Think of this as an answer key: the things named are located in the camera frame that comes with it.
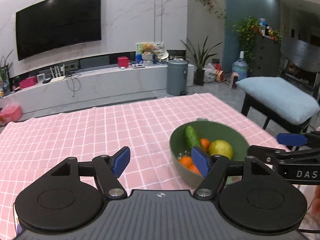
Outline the yellow-green pear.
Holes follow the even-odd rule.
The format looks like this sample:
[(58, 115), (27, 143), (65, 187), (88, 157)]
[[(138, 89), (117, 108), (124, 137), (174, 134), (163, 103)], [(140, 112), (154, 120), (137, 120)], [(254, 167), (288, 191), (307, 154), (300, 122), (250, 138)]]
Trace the yellow-green pear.
[(224, 140), (216, 140), (212, 142), (208, 148), (210, 155), (223, 155), (228, 159), (233, 158), (233, 148), (230, 143)]

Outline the orange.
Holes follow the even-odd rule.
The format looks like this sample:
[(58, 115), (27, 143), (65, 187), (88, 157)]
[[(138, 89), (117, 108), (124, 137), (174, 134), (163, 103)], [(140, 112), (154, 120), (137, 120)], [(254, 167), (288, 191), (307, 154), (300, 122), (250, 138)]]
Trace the orange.
[(183, 156), (178, 161), (181, 165), (183, 165), (186, 168), (189, 168), (193, 165), (193, 161), (190, 156)]
[(189, 170), (191, 171), (191, 172), (193, 172), (194, 174), (197, 174), (197, 175), (201, 175), (200, 174), (200, 172), (199, 172), (199, 170), (197, 169), (197, 167), (193, 164), (193, 165), (190, 165), (189, 167)]
[(209, 147), (211, 145), (211, 141), (206, 138), (201, 138), (200, 143), (201, 143), (201, 148), (208, 153)]

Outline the green cucumber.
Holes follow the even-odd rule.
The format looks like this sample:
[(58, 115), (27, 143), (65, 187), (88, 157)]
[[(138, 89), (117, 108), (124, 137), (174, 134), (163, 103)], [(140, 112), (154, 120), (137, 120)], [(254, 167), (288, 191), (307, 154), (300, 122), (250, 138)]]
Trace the green cucumber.
[(188, 148), (191, 150), (193, 147), (202, 148), (200, 139), (192, 126), (187, 126), (184, 131), (185, 139), (188, 145)]

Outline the green colander bowl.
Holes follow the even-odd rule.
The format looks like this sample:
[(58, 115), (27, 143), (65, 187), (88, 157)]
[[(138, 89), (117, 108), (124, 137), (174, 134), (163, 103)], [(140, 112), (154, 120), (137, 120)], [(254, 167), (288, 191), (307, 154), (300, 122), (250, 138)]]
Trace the green colander bowl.
[(248, 142), (236, 130), (206, 119), (176, 128), (170, 136), (169, 145), (176, 170), (192, 189), (203, 181), (191, 159), (192, 147), (200, 146), (210, 155), (222, 154), (234, 161), (243, 161), (249, 148)]

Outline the white marble TV console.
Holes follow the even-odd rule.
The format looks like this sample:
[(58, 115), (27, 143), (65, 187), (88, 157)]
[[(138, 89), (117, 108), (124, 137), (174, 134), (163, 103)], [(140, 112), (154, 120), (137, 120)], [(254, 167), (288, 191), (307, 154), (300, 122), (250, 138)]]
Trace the white marble TV console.
[(75, 81), (38, 83), (1, 98), (1, 107), (10, 103), (21, 106), (22, 113), (71, 106), (112, 96), (163, 90), (167, 88), (167, 66), (145, 68), (104, 68), (83, 72)]

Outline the water jug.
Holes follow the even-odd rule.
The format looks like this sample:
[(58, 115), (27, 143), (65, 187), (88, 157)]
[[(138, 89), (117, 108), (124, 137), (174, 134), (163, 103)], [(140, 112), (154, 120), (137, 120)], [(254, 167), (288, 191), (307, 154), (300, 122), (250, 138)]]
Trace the water jug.
[(232, 72), (238, 74), (238, 80), (243, 80), (247, 77), (248, 64), (244, 59), (244, 51), (240, 51), (240, 56), (237, 61), (232, 64)]

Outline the grey trash bin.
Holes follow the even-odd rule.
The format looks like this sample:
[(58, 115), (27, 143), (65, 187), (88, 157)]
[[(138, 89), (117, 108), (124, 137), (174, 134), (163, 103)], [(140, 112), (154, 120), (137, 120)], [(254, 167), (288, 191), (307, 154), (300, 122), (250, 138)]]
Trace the grey trash bin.
[(167, 93), (174, 96), (187, 95), (188, 62), (170, 60), (167, 67)]

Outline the white wifi router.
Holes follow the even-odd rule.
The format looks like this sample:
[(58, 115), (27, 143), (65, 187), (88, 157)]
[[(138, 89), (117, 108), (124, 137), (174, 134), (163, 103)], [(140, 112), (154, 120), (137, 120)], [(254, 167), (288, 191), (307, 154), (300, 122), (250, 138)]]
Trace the white wifi router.
[(50, 80), (50, 83), (63, 81), (66, 78), (66, 72), (65, 72), (65, 65), (64, 64), (61, 67), (59, 67), (59, 66), (50, 67), (50, 72), (51, 72), (51, 75), (52, 75), (52, 79)]

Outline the red box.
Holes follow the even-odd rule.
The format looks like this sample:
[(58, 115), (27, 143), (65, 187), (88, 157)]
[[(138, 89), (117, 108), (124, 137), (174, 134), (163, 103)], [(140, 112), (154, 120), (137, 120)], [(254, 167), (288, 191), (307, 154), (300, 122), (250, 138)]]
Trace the red box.
[(128, 68), (130, 64), (130, 60), (126, 56), (118, 57), (118, 67)]

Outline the pink plastic container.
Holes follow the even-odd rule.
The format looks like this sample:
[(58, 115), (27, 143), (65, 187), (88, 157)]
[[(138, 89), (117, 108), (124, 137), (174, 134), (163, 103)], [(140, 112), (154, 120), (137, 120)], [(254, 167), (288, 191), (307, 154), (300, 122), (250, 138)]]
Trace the pink plastic container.
[(7, 125), (10, 122), (17, 122), (21, 116), (21, 106), (17, 103), (10, 103), (1, 109), (1, 125)]

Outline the pink box on console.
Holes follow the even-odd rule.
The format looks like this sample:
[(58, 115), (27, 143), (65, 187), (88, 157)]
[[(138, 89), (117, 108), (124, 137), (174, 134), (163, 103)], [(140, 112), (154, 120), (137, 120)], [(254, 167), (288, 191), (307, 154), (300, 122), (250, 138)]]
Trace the pink box on console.
[(20, 88), (25, 89), (31, 86), (34, 86), (37, 84), (37, 77), (36, 76), (31, 76), (28, 77), (22, 81), (20, 81)]

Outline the trailing green plant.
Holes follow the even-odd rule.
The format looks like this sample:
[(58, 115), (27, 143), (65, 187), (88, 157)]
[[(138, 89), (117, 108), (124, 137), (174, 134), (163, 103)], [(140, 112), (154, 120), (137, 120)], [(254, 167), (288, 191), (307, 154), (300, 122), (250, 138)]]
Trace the trailing green plant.
[(247, 63), (254, 60), (254, 46), (257, 36), (261, 34), (260, 22), (256, 17), (249, 16), (241, 22), (233, 25), (233, 30), (238, 33), (239, 48), (244, 52), (244, 59)]

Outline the teddy bear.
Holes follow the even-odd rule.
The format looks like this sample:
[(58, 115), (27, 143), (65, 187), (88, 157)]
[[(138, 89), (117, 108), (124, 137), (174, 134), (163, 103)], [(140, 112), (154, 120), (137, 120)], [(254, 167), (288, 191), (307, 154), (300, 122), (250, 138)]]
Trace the teddy bear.
[(153, 53), (154, 46), (151, 43), (143, 43), (141, 47), (141, 53), (142, 54), (148, 54), (148, 53)]

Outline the left potted plant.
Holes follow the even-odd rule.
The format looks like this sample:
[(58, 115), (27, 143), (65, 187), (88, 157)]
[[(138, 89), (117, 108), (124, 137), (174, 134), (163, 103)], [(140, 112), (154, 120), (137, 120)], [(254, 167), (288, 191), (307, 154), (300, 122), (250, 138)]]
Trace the left potted plant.
[(1, 79), (3, 81), (4, 96), (9, 95), (9, 93), (11, 92), (9, 70), (12, 67), (12, 63), (8, 62), (8, 58), (13, 51), (14, 50), (11, 50), (6, 57), (4, 56), (1, 57)]

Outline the black wall television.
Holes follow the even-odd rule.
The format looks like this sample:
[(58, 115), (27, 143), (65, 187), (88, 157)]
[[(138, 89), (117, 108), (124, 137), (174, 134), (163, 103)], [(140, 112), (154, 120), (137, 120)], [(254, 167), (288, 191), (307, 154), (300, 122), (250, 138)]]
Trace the black wall television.
[(23, 59), (101, 40), (101, 0), (45, 0), (16, 12), (17, 56)]

